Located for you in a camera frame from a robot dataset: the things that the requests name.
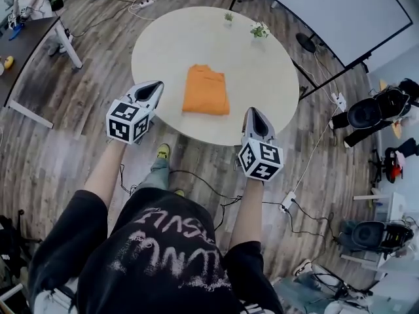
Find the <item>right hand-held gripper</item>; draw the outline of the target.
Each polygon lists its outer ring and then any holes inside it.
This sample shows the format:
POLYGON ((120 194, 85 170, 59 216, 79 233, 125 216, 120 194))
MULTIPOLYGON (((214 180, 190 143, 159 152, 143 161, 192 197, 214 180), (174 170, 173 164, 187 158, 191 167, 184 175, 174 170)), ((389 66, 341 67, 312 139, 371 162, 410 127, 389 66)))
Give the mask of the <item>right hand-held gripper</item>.
POLYGON ((244 117, 238 161, 247 178, 271 181, 283 169, 283 149, 268 118, 255 107, 244 117))

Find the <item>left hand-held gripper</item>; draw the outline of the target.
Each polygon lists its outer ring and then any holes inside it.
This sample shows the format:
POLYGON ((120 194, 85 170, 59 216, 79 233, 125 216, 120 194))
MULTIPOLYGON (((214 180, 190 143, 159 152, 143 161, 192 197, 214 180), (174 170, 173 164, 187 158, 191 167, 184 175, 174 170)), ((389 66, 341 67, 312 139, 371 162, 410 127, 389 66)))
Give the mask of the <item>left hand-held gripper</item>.
POLYGON ((142 82, 114 100, 106 114, 107 136, 129 145, 141 139, 149 131, 163 90, 162 81, 142 82))

